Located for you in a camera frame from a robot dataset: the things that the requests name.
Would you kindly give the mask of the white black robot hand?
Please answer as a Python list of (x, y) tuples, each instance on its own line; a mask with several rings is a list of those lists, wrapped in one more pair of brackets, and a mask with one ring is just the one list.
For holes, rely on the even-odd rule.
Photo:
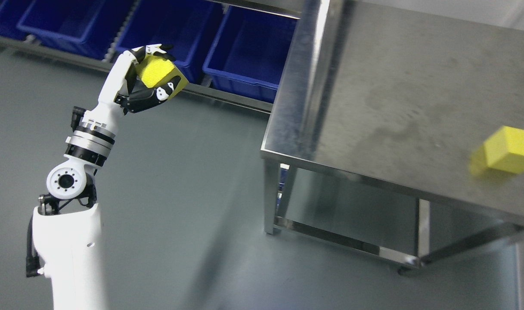
[(172, 44), (150, 44), (120, 54), (103, 84), (97, 106), (84, 114), (83, 121), (87, 124), (86, 127), (92, 130), (117, 130), (118, 122), (124, 114), (154, 108), (176, 95), (180, 76), (171, 78), (162, 86), (132, 92), (124, 104), (124, 112), (122, 106), (115, 102), (118, 95), (126, 96), (129, 93), (127, 81), (129, 71), (133, 71), (135, 66), (143, 62), (147, 56), (176, 61), (177, 59), (170, 53), (173, 47)]

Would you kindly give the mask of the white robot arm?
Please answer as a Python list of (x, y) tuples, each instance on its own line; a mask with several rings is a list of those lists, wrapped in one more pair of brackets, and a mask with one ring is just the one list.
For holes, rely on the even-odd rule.
[(166, 103), (187, 85), (171, 49), (158, 43), (120, 53), (97, 105), (72, 110), (65, 160), (47, 174), (47, 193), (26, 232), (25, 276), (50, 281), (55, 310), (110, 307), (95, 177), (114, 147), (119, 120)]

